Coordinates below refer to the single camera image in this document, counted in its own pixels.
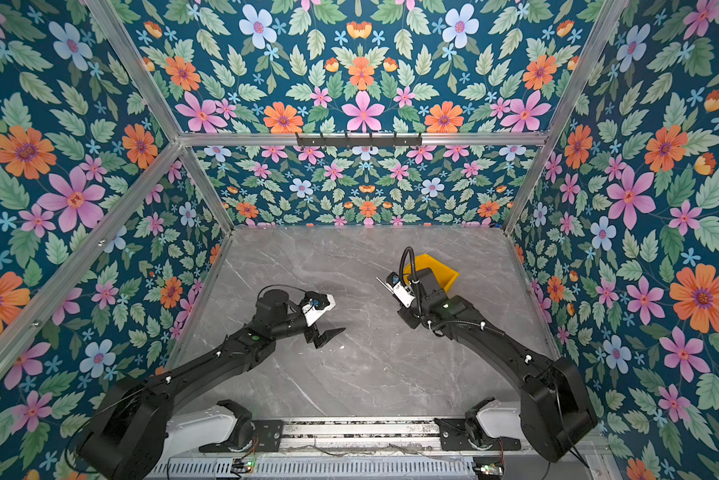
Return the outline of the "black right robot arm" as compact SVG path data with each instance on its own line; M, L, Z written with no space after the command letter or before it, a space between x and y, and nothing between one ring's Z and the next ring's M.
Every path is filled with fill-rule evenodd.
M399 302L397 314L410 327L423 326L439 337L475 352L501 374L519 396L515 408L493 397L465 413L465 436L476 448L499 440L525 440L548 462L577 451L577 443L599 424L583 376L571 360L537 353L493 325L469 300L449 296L433 270L401 280L391 273L381 281Z

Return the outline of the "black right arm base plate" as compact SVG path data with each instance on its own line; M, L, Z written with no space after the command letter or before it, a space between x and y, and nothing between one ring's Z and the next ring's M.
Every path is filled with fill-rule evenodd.
M439 428L441 449L445 451L519 451L521 442L515 438L489 437L475 420L435 418Z

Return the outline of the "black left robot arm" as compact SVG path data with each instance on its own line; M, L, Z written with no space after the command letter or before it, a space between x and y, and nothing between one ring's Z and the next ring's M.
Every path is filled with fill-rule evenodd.
M341 331L320 332L316 322L335 306L330 294L307 291L294 302L284 290L265 291L253 318L219 346L163 374L115 383L77 434L76 458L106 479L143 479L160 462L189 450L253 448L252 415L239 403L221 400L189 414L182 408L259 366L281 339L302 335L315 348L325 346Z

